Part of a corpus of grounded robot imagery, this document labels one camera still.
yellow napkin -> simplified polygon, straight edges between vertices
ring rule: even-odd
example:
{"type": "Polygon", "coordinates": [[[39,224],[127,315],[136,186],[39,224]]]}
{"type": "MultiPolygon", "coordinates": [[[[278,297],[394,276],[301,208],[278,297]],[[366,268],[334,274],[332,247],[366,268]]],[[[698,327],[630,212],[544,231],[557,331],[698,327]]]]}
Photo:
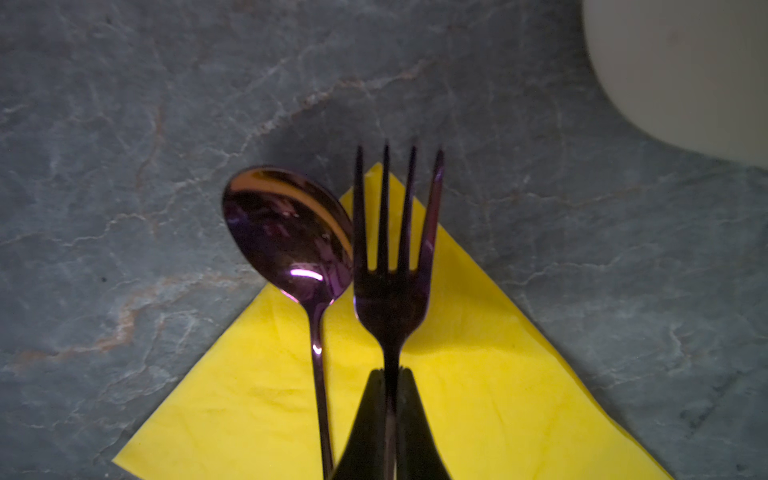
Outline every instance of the yellow napkin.
{"type": "MultiPolygon", "coordinates": [[[[366,175],[369,258],[382,169],[366,175]]],[[[391,178],[390,244],[404,189],[391,178]]],[[[351,210],[351,196],[343,203],[351,210]]],[[[415,205],[411,258],[424,217],[415,205]]],[[[394,268],[396,248],[391,248],[394,268]]],[[[326,378],[336,460],[382,353],[355,319],[352,288],[326,312],[326,378]]],[[[668,480],[603,412],[520,310],[441,228],[429,314],[401,363],[419,386],[455,480],[668,480]]],[[[267,286],[114,462],[145,480],[321,478],[306,314],[267,286]]]]}

gray marble surface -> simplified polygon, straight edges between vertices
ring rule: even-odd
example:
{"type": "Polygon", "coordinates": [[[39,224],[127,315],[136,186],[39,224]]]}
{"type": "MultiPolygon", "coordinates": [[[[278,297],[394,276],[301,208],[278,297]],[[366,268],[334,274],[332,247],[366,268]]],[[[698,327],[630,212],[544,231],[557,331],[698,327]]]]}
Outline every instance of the gray marble surface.
{"type": "Polygon", "coordinates": [[[341,194],[385,137],[446,148],[445,228],[675,478],[768,478],[768,174],[630,126],[576,0],[0,2],[0,478],[132,478],[264,284],[227,178],[341,194]]]}

fork handle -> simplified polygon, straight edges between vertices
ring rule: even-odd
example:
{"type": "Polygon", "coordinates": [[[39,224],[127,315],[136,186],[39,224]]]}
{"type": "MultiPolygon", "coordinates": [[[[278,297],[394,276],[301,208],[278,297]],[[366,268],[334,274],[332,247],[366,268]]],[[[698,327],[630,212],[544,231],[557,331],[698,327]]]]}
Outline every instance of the fork handle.
{"type": "Polygon", "coordinates": [[[384,423],[384,473],[394,480],[397,457],[397,379],[400,374],[400,350],[383,348],[386,421],[384,423]]]}

fork head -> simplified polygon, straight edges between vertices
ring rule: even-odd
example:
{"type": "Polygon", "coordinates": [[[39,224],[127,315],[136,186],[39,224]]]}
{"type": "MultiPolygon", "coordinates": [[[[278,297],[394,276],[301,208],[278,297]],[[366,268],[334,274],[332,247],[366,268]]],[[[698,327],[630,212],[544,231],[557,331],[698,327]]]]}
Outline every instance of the fork head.
{"type": "Polygon", "coordinates": [[[389,145],[384,147],[382,199],[379,213],[379,241],[376,268],[369,270],[366,241],[366,209],[363,195],[362,148],[357,149],[353,203],[353,275],[357,318],[379,341],[382,348],[399,349],[424,321],[432,281],[432,259],[442,192],[443,152],[437,153],[429,202],[422,229],[421,247],[415,270],[409,267],[411,213],[416,148],[411,149],[403,206],[398,260],[389,270],[389,145]]]}

fork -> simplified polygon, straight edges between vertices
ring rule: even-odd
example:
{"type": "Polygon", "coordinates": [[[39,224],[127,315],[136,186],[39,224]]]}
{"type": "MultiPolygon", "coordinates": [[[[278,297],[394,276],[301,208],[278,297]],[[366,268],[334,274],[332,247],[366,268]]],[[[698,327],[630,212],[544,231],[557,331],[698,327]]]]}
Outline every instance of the fork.
{"type": "Polygon", "coordinates": [[[416,147],[411,149],[403,205],[397,267],[389,270],[389,145],[384,147],[379,241],[376,269],[368,268],[366,209],[363,198],[362,147],[357,148],[353,203],[353,286],[355,314],[376,338],[384,354],[386,423],[384,428],[384,472],[392,479],[396,463],[396,405],[400,352],[411,333],[424,321],[429,304],[432,259],[442,192],[443,152],[438,151],[416,270],[410,270],[411,214],[416,147]]]}

